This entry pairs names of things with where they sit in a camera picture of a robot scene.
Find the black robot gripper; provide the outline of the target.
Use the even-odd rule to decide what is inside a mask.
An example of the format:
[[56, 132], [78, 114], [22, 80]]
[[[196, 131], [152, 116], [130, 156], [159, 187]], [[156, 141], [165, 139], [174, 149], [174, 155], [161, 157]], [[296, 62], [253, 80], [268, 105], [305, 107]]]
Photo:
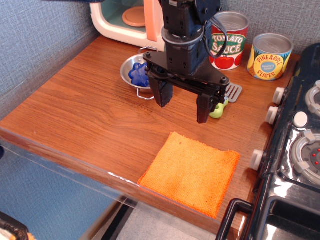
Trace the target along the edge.
[[197, 122], [205, 124], [215, 110], [216, 98], [225, 98], [230, 80], [209, 60], [207, 43], [200, 40], [188, 46], [167, 43], [165, 52], [146, 52], [146, 73], [156, 103], [165, 107], [176, 86], [197, 97]]

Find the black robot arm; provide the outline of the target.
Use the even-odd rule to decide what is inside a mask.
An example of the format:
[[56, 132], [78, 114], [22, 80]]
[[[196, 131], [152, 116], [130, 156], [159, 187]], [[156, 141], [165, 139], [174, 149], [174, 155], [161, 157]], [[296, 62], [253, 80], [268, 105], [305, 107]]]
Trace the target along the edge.
[[210, 58], [219, 58], [226, 49], [213, 55], [210, 50], [212, 27], [227, 34], [216, 18], [219, 0], [161, 0], [164, 26], [161, 30], [164, 52], [143, 55], [149, 85], [155, 101], [165, 107], [173, 97], [173, 87], [197, 95], [197, 122], [204, 124], [219, 103], [227, 99], [230, 80], [214, 68]]

